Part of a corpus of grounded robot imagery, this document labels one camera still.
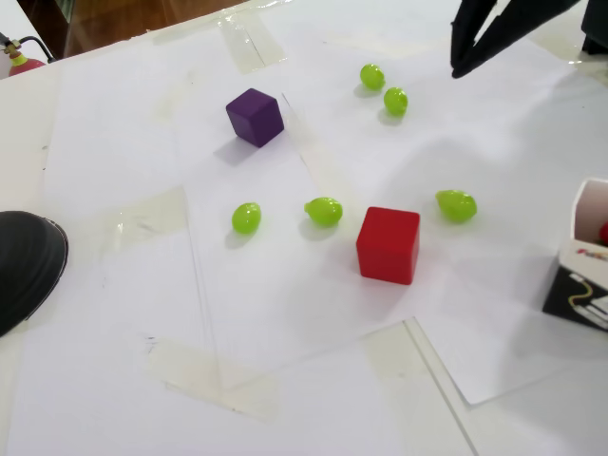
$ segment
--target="clear tape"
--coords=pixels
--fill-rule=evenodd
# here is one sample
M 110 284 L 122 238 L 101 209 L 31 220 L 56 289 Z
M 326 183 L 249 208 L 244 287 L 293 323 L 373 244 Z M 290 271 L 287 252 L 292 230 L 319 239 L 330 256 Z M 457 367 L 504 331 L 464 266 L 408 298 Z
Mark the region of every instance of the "clear tape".
M 169 339 L 148 338 L 148 343 L 148 373 L 171 390 L 266 423 L 277 417 L 278 384 L 274 377 Z M 220 368 L 255 380 L 225 389 L 219 377 Z
M 152 238 L 187 227 L 181 186 L 98 216 L 63 224 L 69 239 L 70 267 L 116 254 Z
M 410 319 L 402 323 L 390 326 L 384 330 L 373 332 L 360 340 L 361 347 L 368 358 L 371 368 L 375 372 L 381 389 L 384 393 L 387 403 L 392 410 L 397 427 L 400 429 L 408 429 L 409 435 L 402 433 L 404 448 L 410 453 L 412 449 L 412 435 L 417 435 L 416 427 L 419 429 L 429 427 L 429 419 L 435 422 L 436 420 L 454 420 L 454 426 L 451 431 L 444 432 L 447 439 L 455 442 L 457 435 L 462 434 L 463 441 L 460 448 L 451 448 L 454 454 L 463 454 L 465 446 L 470 450 L 473 456 L 479 456 L 477 448 L 473 445 L 466 429 L 460 422 L 459 417 L 451 408 L 448 398 L 435 378 L 435 374 L 431 366 L 427 363 L 422 355 L 422 351 L 418 347 L 415 338 L 411 334 L 409 325 L 415 322 L 415 319 Z M 404 388 L 404 385 L 415 385 L 416 378 L 424 377 L 424 382 L 434 381 L 437 388 L 437 395 L 434 403 L 445 406 L 444 416 L 436 414 L 422 414 L 420 419 L 412 415 L 412 411 L 421 406 L 431 406 L 431 396 L 425 395 L 424 401 L 420 397 L 412 396 L 409 389 Z M 429 451 L 441 452 L 438 447 Z
M 152 43 L 161 46 L 201 30 L 219 27 L 238 70 L 247 74 L 287 58 L 283 48 L 264 26 L 256 11 L 275 8 L 293 1 L 252 0 L 167 28 L 156 34 Z

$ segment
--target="green grape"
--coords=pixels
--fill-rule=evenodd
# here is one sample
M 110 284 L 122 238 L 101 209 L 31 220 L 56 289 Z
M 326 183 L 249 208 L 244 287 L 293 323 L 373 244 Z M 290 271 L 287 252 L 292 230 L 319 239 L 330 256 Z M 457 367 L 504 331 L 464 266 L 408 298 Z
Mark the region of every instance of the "green grape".
M 447 219 L 462 223 L 477 214 L 477 203 L 460 190 L 442 190 L 435 195 L 441 212 Z
M 333 198 L 316 198 L 304 204 L 304 211 L 322 226 L 335 225 L 342 219 L 342 204 Z
M 232 215 L 232 227 L 242 235 L 252 234 L 262 219 L 262 212 L 255 202 L 241 204 Z
M 403 116 L 408 109 L 408 95 L 402 88 L 392 87 L 384 95 L 384 106 L 393 116 Z
M 374 64 L 367 64 L 361 68 L 360 76 L 363 85 L 371 90 L 380 90 L 384 85 L 384 73 Z

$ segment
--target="red fire extinguisher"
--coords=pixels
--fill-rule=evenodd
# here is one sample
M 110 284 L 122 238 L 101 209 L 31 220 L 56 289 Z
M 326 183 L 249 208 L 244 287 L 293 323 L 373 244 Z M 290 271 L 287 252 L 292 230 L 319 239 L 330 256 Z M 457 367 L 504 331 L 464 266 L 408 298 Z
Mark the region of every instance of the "red fire extinguisher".
M 9 76 L 14 76 L 15 74 L 23 73 L 24 71 L 28 71 L 34 68 L 43 67 L 45 65 L 39 60 L 29 59 L 18 50 L 21 48 L 23 43 L 27 41 L 35 41 L 36 43 L 38 43 L 40 48 L 42 48 L 42 51 L 47 55 L 48 62 L 55 62 L 53 56 L 38 38 L 34 36 L 26 36 L 21 40 L 11 41 L 9 38 L 0 33 L 0 43 L 5 46 L 4 53 L 9 55 L 10 61 L 12 62 L 12 67 L 10 68 Z

